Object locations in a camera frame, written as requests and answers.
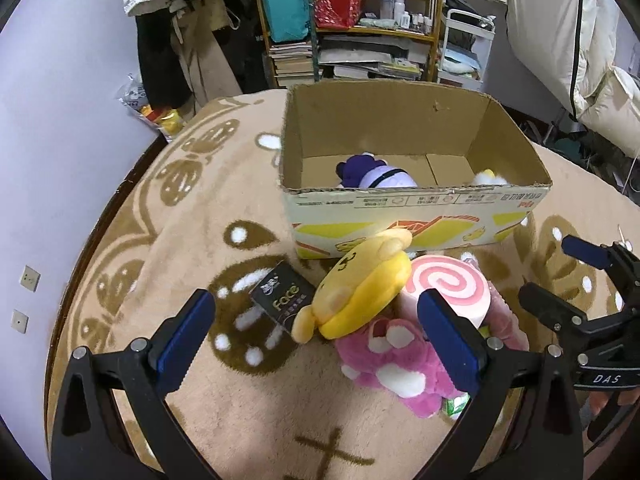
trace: yellow plush toy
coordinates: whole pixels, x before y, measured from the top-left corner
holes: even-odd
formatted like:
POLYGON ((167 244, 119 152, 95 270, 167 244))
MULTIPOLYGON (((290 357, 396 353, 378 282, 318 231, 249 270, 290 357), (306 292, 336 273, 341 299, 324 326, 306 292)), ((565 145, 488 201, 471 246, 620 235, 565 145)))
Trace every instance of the yellow plush toy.
POLYGON ((327 339, 355 332, 398 295, 411 274, 407 229, 388 229, 345 254, 324 277, 311 305, 296 315, 291 336, 308 342, 316 326, 327 339))

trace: pink swirl pattern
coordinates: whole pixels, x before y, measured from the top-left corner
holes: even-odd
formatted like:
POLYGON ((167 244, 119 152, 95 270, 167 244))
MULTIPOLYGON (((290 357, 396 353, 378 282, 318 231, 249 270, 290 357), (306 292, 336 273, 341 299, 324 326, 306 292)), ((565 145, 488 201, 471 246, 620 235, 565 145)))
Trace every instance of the pink swirl pattern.
POLYGON ((411 276, 400 293, 401 317, 417 320, 418 297, 429 288, 439 291, 456 314, 480 326, 491 297, 486 278, 475 267, 448 256, 427 254, 413 260, 411 276))

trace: blue gripper pad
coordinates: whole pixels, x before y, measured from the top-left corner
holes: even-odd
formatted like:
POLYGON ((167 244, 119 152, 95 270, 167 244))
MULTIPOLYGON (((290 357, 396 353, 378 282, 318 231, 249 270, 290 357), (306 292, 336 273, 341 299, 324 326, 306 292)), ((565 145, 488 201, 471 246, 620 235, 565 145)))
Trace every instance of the blue gripper pad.
POLYGON ((562 239, 562 252, 596 269, 604 270, 611 266, 606 249, 573 235, 567 235, 562 239))
POLYGON ((199 288, 175 317, 165 319, 156 330, 148 361, 158 372, 156 390, 160 395, 180 388, 215 317, 213 295, 199 288))
POLYGON ((467 318, 458 316, 434 288, 418 298, 418 320, 454 386, 473 397, 487 360, 482 335, 467 318))

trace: white bottle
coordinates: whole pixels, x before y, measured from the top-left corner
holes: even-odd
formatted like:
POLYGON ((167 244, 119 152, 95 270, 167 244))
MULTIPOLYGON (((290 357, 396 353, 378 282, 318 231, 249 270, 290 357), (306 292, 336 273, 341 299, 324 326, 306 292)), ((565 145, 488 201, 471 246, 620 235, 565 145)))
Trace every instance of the white bottle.
POLYGON ((394 3, 394 21, 401 25, 402 16, 404 15, 404 0, 396 0, 394 3))
POLYGON ((392 20, 394 17, 394 9, 391 0, 380 0, 380 19, 392 20))
POLYGON ((402 15, 400 28, 409 28, 410 26, 411 26, 411 16, 409 15, 409 12, 406 10, 402 15))

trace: black strap on plush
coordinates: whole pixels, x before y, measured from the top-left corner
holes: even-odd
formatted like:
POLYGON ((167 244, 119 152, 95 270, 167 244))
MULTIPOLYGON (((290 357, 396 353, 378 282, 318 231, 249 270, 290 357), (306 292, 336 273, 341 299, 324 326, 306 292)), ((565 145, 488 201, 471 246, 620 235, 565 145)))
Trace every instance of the black strap on plush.
POLYGON ((578 77, 578 60, 580 59, 580 30, 582 28, 582 4, 584 0, 578 0, 578 20, 575 24, 575 46, 574 46, 574 71, 571 74, 571 111, 576 118, 575 113, 575 83, 578 77))
POLYGON ((392 170, 386 171, 385 173, 380 175, 376 180, 374 180, 371 183, 371 186, 369 186, 369 187, 378 187, 378 184, 380 184, 380 182, 382 182, 386 178, 389 178, 390 176, 397 175, 398 173, 406 173, 406 171, 405 170, 401 170, 400 168, 393 168, 392 170))

